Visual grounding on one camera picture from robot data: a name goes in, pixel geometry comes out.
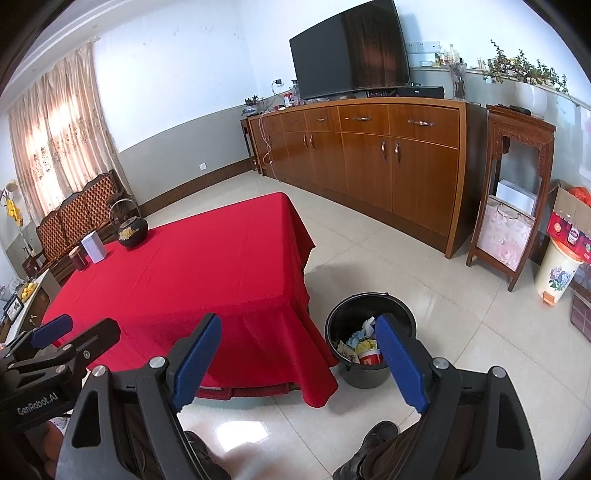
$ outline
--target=television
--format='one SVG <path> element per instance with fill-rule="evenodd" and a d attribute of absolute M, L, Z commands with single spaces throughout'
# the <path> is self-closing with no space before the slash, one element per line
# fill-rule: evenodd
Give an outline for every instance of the television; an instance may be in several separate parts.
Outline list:
<path fill-rule="evenodd" d="M 410 80 L 398 13 L 374 0 L 310 27 L 290 40 L 300 97 L 387 89 Z"/>

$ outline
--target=paper cup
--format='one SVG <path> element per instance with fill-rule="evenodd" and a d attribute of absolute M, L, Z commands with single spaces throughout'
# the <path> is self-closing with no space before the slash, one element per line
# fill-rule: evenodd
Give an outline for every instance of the paper cup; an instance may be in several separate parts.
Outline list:
<path fill-rule="evenodd" d="M 367 350 L 359 355 L 359 363 L 362 365 L 378 365 L 382 363 L 382 352 L 378 349 Z"/>

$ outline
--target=red bag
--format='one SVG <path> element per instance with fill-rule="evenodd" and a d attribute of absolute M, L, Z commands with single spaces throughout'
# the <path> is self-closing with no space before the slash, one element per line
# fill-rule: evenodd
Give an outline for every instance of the red bag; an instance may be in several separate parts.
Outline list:
<path fill-rule="evenodd" d="M 585 187 L 574 187 L 569 190 L 571 195 L 577 197 L 581 202 L 591 207 L 591 193 Z"/>

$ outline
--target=curtain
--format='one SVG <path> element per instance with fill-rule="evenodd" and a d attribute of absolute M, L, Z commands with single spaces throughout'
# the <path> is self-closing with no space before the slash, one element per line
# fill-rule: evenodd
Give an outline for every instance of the curtain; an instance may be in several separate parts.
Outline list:
<path fill-rule="evenodd" d="M 91 43 L 36 81 L 8 119 L 18 181 L 36 224 L 111 169 L 132 194 L 102 115 Z"/>

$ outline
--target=bowl of fruit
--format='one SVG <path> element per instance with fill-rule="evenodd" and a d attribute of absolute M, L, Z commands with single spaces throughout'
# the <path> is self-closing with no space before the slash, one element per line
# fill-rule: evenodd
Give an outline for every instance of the bowl of fruit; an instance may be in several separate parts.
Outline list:
<path fill-rule="evenodd" d="M 37 284 L 35 282 L 25 284 L 20 295 L 23 303 L 26 302 L 31 297 L 31 295 L 33 295 L 36 287 Z"/>

